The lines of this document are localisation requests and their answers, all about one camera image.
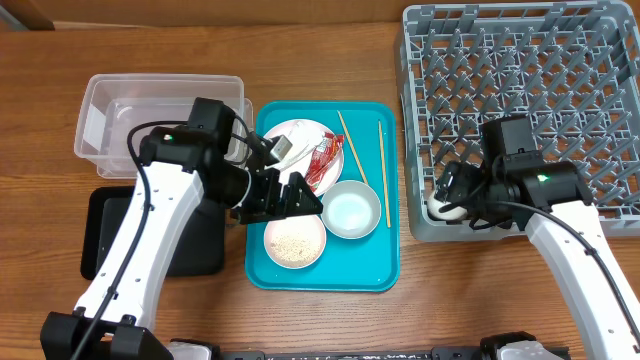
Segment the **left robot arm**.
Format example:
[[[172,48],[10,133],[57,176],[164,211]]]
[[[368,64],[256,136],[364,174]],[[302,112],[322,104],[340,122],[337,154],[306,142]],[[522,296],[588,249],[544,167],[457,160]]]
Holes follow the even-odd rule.
[[[48,359],[201,359],[221,356],[193,340],[163,344],[152,333],[159,296],[182,233],[201,201],[242,224],[318,215],[304,177],[282,185],[275,169],[239,168],[225,158],[239,115],[196,98],[185,121],[155,121],[128,149],[137,179],[125,217],[98,274],[70,314],[51,312],[40,333]]]

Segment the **white napkin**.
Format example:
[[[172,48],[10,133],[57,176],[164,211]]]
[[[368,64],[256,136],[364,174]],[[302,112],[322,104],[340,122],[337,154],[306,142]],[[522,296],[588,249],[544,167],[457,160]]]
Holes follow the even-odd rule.
[[[322,141],[323,132],[311,122],[296,121],[293,128],[286,135],[292,147],[285,158],[278,164],[279,170],[285,170],[301,160]]]

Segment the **small white cup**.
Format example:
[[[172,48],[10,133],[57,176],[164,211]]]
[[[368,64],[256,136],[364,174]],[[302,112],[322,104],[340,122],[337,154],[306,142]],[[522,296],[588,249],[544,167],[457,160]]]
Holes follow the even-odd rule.
[[[467,210],[462,207],[455,207],[443,211],[449,202],[441,201],[436,198],[436,192],[432,192],[426,202],[428,213],[431,217],[442,221],[458,221],[467,216]]]

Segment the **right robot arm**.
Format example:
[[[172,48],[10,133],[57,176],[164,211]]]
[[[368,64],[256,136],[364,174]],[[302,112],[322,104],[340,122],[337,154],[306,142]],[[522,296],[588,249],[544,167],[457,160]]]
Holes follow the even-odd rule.
[[[525,116],[480,125],[482,164],[451,161],[431,216],[478,231],[516,225],[551,269],[591,359],[639,356],[639,301],[615,259],[593,195],[570,161],[547,162]]]

